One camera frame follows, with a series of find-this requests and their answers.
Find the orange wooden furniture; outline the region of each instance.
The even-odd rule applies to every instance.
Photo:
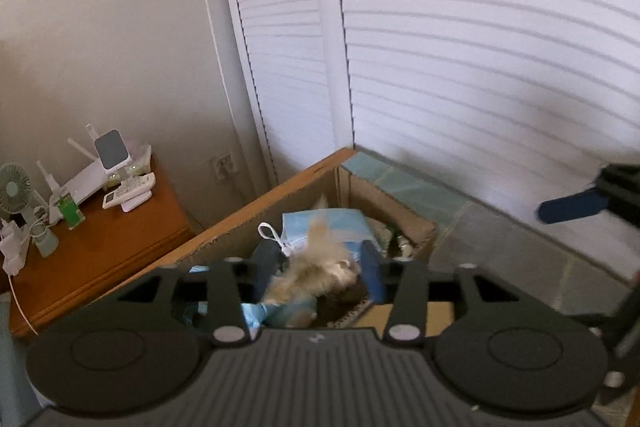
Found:
[[[51,230],[60,239],[46,259],[30,246],[27,263],[14,278],[18,301],[40,330],[73,309],[92,301],[193,237],[165,172],[156,174],[153,197],[129,213],[119,206],[102,208],[102,191],[85,201],[84,223],[69,231],[64,222]],[[27,337],[30,328],[12,302],[12,335]]]

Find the teal tile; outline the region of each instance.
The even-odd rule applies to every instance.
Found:
[[[372,158],[372,156],[364,152],[356,153],[344,162],[342,166],[358,178],[363,178],[370,182],[375,182],[391,168],[388,164]]]
[[[418,215],[448,228],[468,198],[434,180],[418,178],[394,168],[379,183],[387,194],[401,201]]]

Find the white button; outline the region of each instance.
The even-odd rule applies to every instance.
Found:
[[[221,326],[213,332],[213,338],[225,344],[239,342],[244,339],[244,330],[238,326]]]
[[[609,371],[607,373],[607,376],[604,378],[604,385],[612,389],[622,387],[622,384],[624,383],[625,375],[623,375],[619,371]]]
[[[420,337],[420,330],[411,324],[396,324],[389,330],[391,338],[396,341],[414,341]]]

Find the cardboard flap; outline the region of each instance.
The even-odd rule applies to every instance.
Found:
[[[366,216],[383,223],[393,223],[414,245],[423,245],[434,236],[434,223],[418,216],[375,185],[353,174],[350,174],[349,185],[348,205],[351,208],[359,208]]]
[[[265,221],[280,233],[282,231],[282,214],[308,210],[318,203],[324,194],[329,206],[338,206],[338,194],[334,171],[330,170],[319,178],[293,190],[286,184],[281,185],[282,196],[270,206],[250,216],[242,216],[232,225],[213,237],[210,241],[200,245],[189,255],[190,264],[208,264],[215,259],[225,257],[249,257],[262,240],[258,235],[258,225]]]

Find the white roller shutter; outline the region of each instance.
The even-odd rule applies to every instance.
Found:
[[[272,181],[282,182],[343,145],[334,139],[319,3],[230,3],[262,148]]]
[[[537,227],[540,201],[640,156],[640,0],[342,0],[357,145]],[[629,276],[638,231],[544,228]]]

